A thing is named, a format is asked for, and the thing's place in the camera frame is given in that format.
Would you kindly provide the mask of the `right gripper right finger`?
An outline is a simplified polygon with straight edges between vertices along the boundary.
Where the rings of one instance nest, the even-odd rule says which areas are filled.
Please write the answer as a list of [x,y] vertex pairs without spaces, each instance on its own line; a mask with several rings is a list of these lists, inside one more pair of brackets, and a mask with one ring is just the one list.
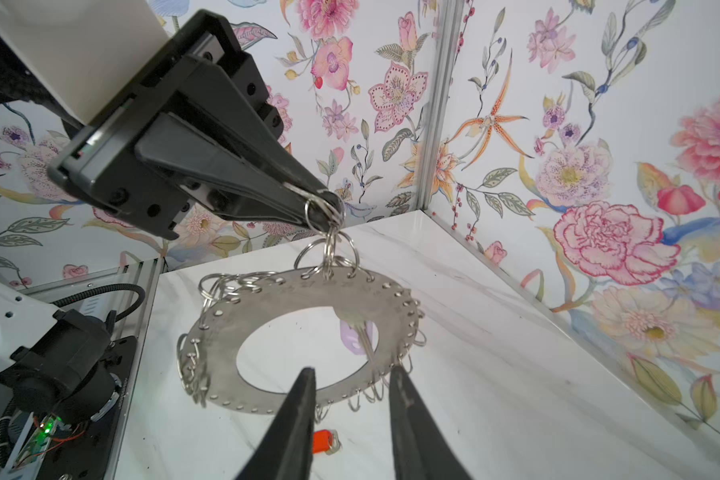
[[470,479],[402,366],[389,380],[390,428],[396,479]]

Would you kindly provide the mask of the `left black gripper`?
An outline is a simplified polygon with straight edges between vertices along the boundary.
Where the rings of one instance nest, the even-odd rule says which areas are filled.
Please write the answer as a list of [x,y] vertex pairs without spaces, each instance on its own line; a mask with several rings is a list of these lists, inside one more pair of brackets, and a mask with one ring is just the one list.
[[48,167],[65,193],[167,240],[200,205],[224,220],[328,225],[343,201],[279,144],[230,22],[197,12]]

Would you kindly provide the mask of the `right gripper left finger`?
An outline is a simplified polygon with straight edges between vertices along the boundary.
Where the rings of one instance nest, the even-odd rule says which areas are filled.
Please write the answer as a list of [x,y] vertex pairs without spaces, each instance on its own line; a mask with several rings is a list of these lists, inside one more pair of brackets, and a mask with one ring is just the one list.
[[316,375],[303,368],[237,479],[308,479],[313,460]]

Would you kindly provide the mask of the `red key tag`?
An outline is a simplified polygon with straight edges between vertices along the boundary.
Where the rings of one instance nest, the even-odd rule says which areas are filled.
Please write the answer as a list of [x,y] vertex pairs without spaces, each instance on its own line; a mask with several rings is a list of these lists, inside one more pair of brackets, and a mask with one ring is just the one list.
[[341,442],[335,430],[318,430],[312,437],[312,453],[332,455],[339,451]]

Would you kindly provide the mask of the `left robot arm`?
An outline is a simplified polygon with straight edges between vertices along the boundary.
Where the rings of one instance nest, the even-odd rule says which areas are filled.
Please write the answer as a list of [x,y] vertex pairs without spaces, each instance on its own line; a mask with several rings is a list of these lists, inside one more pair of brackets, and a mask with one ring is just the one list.
[[[16,142],[28,202],[88,204],[169,241],[192,212],[319,232],[342,200],[281,144],[284,119],[222,15],[176,33],[148,1],[0,1],[0,102],[29,101],[72,132]],[[0,256],[0,273],[17,264]],[[24,411],[102,417],[122,375],[101,361],[114,325],[0,283],[0,384]]]

